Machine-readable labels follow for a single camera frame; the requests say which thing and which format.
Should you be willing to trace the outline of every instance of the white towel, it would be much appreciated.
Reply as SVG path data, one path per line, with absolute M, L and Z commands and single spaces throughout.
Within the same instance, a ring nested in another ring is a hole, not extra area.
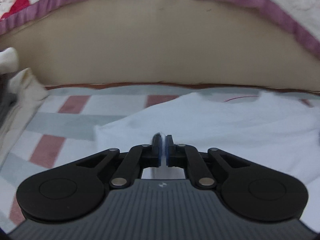
M 255 102 L 217 103 L 197 93 L 155 105 L 95 128 L 97 150 L 128 151 L 161 132 L 206 152 L 217 147 L 285 172 L 308 188 L 301 221 L 320 231 L 320 111 L 263 92 Z

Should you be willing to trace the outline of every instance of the bed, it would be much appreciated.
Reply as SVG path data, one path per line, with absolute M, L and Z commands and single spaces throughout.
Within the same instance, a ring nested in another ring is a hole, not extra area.
M 20 67 L 30 67 L 46 85 L 169 82 L 320 91 L 318 4 L 2 0 L 0 49 L 15 47 Z

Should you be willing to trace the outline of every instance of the round joint cover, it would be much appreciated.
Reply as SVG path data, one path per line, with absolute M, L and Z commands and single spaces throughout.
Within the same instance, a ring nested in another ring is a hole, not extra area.
M 69 179 L 50 179 L 42 183 L 40 193 L 50 199 L 70 197 L 77 190 L 77 184 Z
M 259 167 L 234 169 L 222 184 L 221 196 L 238 214 L 261 222 L 298 218 L 308 201 L 302 182 Z
M 104 185 L 90 169 L 62 167 L 33 175 L 20 184 L 17 201 L 26 217 L 43 222 L 70 221 L 92 212 L 103 201 Z

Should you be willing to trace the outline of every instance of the white sock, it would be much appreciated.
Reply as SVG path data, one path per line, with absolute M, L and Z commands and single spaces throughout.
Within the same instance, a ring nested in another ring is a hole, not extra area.
M 19 68 L 18 53 L 15 48 L 0 52 L 0 74 L 15 72 Z

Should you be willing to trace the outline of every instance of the white cloth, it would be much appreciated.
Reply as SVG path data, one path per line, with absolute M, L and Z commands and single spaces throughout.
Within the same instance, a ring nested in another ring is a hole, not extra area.
M 0 52 L 0 74 L 18 71 L 19 58 L 15 48 L 7 48 Z
M 193 145 L 202 152 L 217 147 L 300 179 L 309 192 L 301 220 L 320 231 L 318 108 L 266 92 L 255 102 L 238 104 L 212 102 L 192 93 L 96 126 L 97 150 L 128 151 L 150 143 L 157 132 L 172 134 L 176 144 Z
M 20 71 L 9 81 L 9 91 L 18 95 L 18 101 L 0 128 L 0 168 L 24 128 L 49 94 L 29 68 Z

